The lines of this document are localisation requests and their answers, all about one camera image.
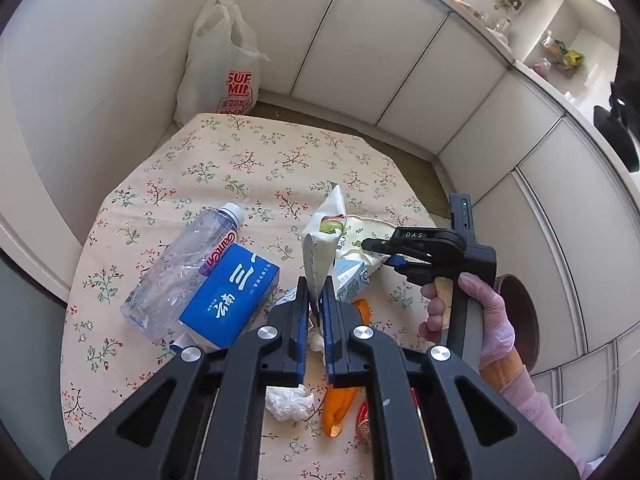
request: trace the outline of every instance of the plastic bag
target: plastic bag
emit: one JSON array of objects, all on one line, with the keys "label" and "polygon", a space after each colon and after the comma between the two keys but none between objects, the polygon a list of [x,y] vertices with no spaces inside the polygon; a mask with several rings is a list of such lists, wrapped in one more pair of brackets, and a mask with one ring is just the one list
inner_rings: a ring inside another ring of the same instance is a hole
[{"label": "plastic bag", "polygon": [[546,32],[546,38],[542,41],[542,47],[556,68],[567,77],[571,77],[584,61],[583,54],[580,54],[577,50],[567,48],[562,41],[555,40],[551,36],[550,30]]},{"label": "plastic bag", "polygon": [[207,0],[193,25],[174,120],[198,113],[245,114],[258,99],[260,54],[234,0]]},{"label": "plastic bag", "polygon": [[383,238],[389,240],[396,226],[378,218],[364,218],[347,215],[344,234],[335,250],[336,258],[363,262],[369,275],[373,274],[388,258],[387,254],[371,253],[362,249],[365,238]]},{"label": "plastic bag", "polygon": [[[346,223],[344,197],[340,186],[335,184],[302,231],[302,261],[305,266],[306,284],[313,302],[318,300],[324,280],[332,273],[335,249]],[[334,288],[338,289],[335,280]]]},{"label": "plastic bag", "polygon": [[546,54],[549,56],[549,60],[552,63],[559,63],[562,59],[562,52],[558,42],[552,37],[552,32],[548,30],[546,32],[546,38],[542,40],[542,48],[545,49]]},{"label": "plastic bag", "polygon": [[543,57],[533,63],[531,63],[530,67],[536,74],[538,74],[542,79],[549,78],[549,71],[551,70],[551,62]]}]

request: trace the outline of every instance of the white plastic bag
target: white plastic bag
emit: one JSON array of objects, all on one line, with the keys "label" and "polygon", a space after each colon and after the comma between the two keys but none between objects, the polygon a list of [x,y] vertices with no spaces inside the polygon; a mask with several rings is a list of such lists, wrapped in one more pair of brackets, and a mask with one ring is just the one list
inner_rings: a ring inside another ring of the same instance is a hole
[{"label": "white plastic bag", "polygon": [[245,114],[258,99],[260,54],[254,32],[234,0],[207,0],[193,25],[174,119],[195,114]]}]

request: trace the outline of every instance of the bottle label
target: bottle label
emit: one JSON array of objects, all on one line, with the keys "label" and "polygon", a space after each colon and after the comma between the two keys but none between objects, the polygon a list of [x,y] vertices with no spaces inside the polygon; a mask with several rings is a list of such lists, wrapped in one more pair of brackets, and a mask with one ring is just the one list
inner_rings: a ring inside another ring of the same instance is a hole
[{"label": "bottle label", "polygon": [[237,234],[235,231],[230,230],[226,235],[222,237],[218,246],[213,249],[213,252],[207,257],[206,261],[202,264],[198,272],[203,276],[209,276],[213,267],[220,261],[222,255],[229,248],[229,246],[236,241]]}]

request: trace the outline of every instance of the black gripper frame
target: black gripper frame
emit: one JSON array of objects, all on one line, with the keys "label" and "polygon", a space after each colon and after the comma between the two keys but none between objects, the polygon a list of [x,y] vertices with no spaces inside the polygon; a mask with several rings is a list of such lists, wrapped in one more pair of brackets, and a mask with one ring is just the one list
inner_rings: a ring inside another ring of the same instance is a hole
[{"label": "black gripper frame", "polygon": [[266,387],[304,380],[308,309],[300,278],[296,299],[271,309],[275,338],[251,330],[229,349],[174,356],[63,456],[51,479],[255,480]]},{"label": "black gripper frame", "polygon": [[329,382],[366,388],[376,480],[578,480],[569,457],[453,352],[401,348],[379,330],[358,338],[360,313],[335,299],[331,279],[319,307]]},{"label": "black gripper frame", "polygon": [[[255,480],[266,387],[303,382],[308,308],[300,278],[296,299],[269,315],[275,337],[258,329],[228,350],[184,349],[51,479]],[[571,460],[453,352],[400,348],[379,330],[356,337],[360,313],[335,299],[330,278],[319,309],[329,381],[366,388],[376,480],[578,480]]]},{"label": "black gripper frame", "polygon": [[366,238],[362,248],[395,256],[403,254],[422,263],[390,258],[387,264],[406,276],[409,283],[426,285],[438,276],[453,280],[449,330],[443,344],[478,370],[482,346],[482,306],[458,286],[461,272],[495,283],[496,256],[492,247],[476,243],[471,200],[468,194],[449,195],[451,229],[397,227],[389,240]]}]

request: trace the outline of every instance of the white bottle cap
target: white bottle cap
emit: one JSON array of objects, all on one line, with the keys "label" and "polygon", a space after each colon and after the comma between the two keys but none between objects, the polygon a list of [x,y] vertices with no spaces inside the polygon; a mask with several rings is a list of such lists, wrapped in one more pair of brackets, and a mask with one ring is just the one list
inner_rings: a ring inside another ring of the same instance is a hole
[{"label": "white bottle cap", "polygon": [[220,209],[231,216],[238,229],[242,227],[242,224],[244,224],[244,211],[241,207],[229,202]]}]

